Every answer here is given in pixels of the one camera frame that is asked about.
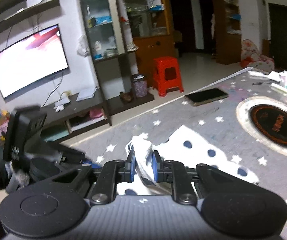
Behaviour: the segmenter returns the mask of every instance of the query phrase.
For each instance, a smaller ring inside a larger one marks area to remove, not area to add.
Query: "trash can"
[[[148,94],[147,80],[144,75],[136,74],[132,78],[134,91],[138,98],[145,97]]]

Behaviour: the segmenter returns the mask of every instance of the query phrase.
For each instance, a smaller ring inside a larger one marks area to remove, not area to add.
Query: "gray ribbed surface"
[[[8,236],[6,240],[21,238]],[[91,208],[72,231],[48,240],[194,239],[233,240],[206,224],[197,209],[175,203],[171,196],[118,195],[113,203]],[[281,240],[279,236],[265,240]]]

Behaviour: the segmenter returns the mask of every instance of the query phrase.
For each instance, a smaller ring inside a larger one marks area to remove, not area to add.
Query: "television screen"
[[[34,33],[0,52],[0,92],[4,98],[68,68],[59,26]]]

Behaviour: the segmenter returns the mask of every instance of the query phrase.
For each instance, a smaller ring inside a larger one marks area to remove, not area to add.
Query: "white ring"
[[[265,146],[287,156],[286,147],[276,144],[273,141],[270,141],[267,137],[265,137],[262,133],[260,133],[254,126],[252,121],[249,120],[249,110],[257,105],[275,106],[285,111],[286,113],[287,113],[287,105],[268,97],[250,97],[239,103],[236,109],[238,122],[241,124],[243,129],[245,129],[252,137],[259,140]]]

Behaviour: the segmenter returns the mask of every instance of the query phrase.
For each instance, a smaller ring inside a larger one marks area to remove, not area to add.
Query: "doorway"
[[[204,52],[212,53],[216,48],[216,40],[215,37],[212,39],[211,34],[211,20],[213,10],[212,0],[199,0],[200,2],[200,10],[201,10],[201,19],[202,19],[202,31],[204,37]]]
[[[287,70],[287,6],[269,3],[271,55],[275,67]]]
[[[182,34],[179,53],[196,52],[195,26],[193,22],[191,0],[170,0],[173,27]]]

